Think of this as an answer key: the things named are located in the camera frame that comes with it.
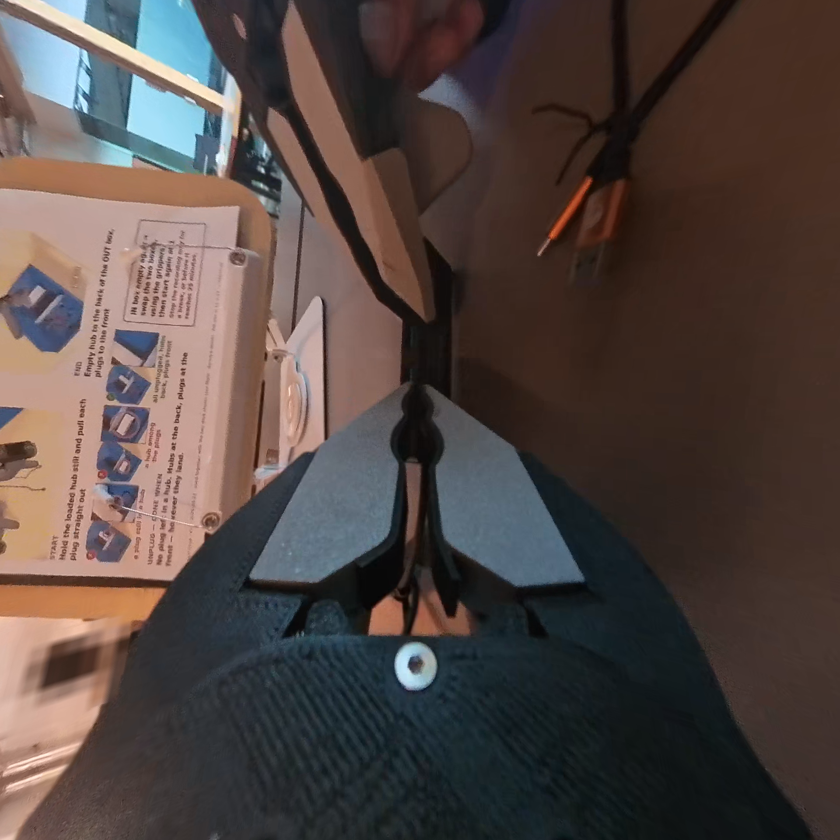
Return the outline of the black plastic usb hub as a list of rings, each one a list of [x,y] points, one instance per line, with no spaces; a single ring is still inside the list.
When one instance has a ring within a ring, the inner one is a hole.
[[[419,468],[416,530],[411,559],[404,562],[402,578],[393,592],[402,605],[402,634],[414,630],[421,602],[421,569],[428,568],[433,583],[443,580],[440,600],[447,615],[453,615],[456,602],[447,583],[436,465],[444,442],[434,420],[431,390],[450,396],[452,390],[452,330],[455,306],[455,273],[447,260],[426,238],[423,242],[430,268],[435,316],[431,322],[404,323],[402,327],[402,383],[407,391],[402,402],[402,419],[396,427],[393,444],[402,464]]]

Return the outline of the person's right hand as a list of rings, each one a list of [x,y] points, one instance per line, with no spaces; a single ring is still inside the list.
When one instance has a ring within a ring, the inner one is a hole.
[[[373,69],[419,93],[467,56],[487,12],[479,1],[368,1],[358,19]]]

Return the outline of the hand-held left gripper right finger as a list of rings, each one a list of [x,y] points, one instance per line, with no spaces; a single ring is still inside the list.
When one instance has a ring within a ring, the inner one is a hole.
[[[430,567],[446,615],[585,585],[585,576],[518,451],[431,386]]]

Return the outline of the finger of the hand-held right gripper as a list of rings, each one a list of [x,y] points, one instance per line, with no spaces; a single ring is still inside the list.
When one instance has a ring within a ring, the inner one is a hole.
[[[350,258],[376,300],[402,320],[422,318],[422,229],[404,152],[391,148],[363,160],[339,129],[328,143],[330,171],[306,121],[274,109],[266,126],[304,202],[339,252]]]
[[[289,3],[282,20],[282,57],[290,96],[282,114],[299,112],[330,171],[344,183],[339,164],[329,162],[328,143],[339,129],[366,160],[391,148],[404,152],[399,107],[403,97],[391,80],[372,69],[361,43],[357,3]],[[422,233],[422,318],[435,316],[431,271]]]

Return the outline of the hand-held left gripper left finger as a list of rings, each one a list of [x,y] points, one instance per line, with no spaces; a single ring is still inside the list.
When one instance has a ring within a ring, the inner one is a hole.
[[[409,384],[313,454],[250,572],[252,584],[370,611],[403,575],[406,469],[396,453]]]

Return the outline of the printed instruction sheet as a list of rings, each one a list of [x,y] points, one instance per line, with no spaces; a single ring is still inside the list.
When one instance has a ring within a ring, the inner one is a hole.
[[[2,576],[171,581],[221,521],[239,215],[2,189]]]

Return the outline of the white stand base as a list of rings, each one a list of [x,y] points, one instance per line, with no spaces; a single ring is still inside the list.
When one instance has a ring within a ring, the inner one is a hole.
[[[255,486],[261,489],[327,437],[325,311],[315,297],[289,339],[274,319],[266,333]]]

